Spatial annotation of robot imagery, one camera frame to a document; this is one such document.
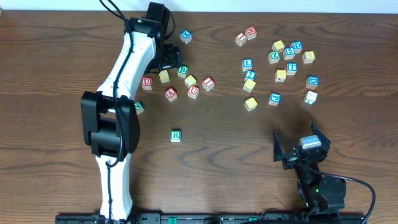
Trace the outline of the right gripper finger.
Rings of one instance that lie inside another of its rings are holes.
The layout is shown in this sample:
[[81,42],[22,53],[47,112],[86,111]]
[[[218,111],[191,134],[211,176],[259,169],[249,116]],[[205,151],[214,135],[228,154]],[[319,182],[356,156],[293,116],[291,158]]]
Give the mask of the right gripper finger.
[[316,135],[321,142],[322,146],[329,146],[331,141],[317,128],[314,122],[311,122],[311,130],[313,135]]
[[275,132],[272,132],[273,140],[274,140],[274,148],[273,148],[273,161],[281,161],[284,158],[284,154],[282,152],[282,148],[279,144],[279,140],[275,134]]

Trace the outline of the green B block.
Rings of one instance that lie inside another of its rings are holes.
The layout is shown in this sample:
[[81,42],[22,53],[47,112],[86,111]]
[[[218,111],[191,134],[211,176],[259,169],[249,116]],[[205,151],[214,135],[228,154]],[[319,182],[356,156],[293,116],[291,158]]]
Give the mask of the green B block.
[[188,75],[189,67],[186,65],[181,66],[177,69],[177,75],[180,78],[186,78]]

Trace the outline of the green R block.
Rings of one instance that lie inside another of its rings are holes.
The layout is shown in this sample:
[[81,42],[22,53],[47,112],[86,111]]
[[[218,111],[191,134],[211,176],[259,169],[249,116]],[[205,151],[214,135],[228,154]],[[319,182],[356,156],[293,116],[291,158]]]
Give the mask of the green R block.
[[180,142],[182,139],[182,133],[180,130],[171,130],[170,132],[170,141],[171,142]]

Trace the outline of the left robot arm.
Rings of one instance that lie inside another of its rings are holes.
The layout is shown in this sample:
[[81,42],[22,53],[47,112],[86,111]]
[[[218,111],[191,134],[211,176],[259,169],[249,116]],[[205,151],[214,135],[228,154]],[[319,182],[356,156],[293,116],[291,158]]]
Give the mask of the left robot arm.
[[163,4],[150,2],[144,17],[127,19],[118,7],[111,13],[124,22],[124,42],[114,67],[95,91],[81,98],[83,137],[101,174],[102,206],[96,223],[127,223],[133,208],[129,168],[141,129],[134,99],[145,74],[182,66],[177,46],[166,44],[174,21]]

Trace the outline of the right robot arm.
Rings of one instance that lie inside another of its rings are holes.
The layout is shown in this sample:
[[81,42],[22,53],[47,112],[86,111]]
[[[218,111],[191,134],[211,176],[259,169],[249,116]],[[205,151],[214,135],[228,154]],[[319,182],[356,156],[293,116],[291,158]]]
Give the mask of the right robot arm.
[[282,152],[277,136],[273,135],[273,161],[281,161],[285,170],[296,171],[299,195],[307,205],[306,210],[298,214],[304,222],[315,215],[337,214],[345,207],[346,195],[345,180],[320,173],[318,164],[326,159],[331,141],[314,123],[311,130],[312,135],[300,139],[300,145],[288,154]]

